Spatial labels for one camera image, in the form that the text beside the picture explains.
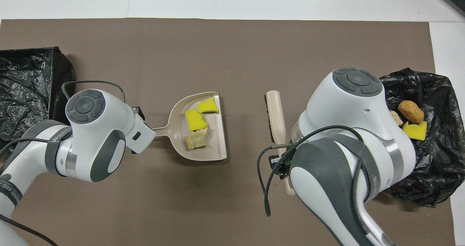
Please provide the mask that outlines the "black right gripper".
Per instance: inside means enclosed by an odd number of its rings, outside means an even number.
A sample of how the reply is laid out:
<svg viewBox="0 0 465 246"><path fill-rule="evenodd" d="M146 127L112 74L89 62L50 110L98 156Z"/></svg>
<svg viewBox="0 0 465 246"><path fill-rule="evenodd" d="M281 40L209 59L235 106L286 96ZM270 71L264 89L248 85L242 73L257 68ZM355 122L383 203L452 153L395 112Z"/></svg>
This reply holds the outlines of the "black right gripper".
<svg viewBox="0 0 465 246"><path fill-rule="evenodd" d="M292 159L289 159L289 156L271 155L268 157L269 165L276 165L277 169L275 174L279 176L281 180L286 178L289 175L290 166Z"/></svg>

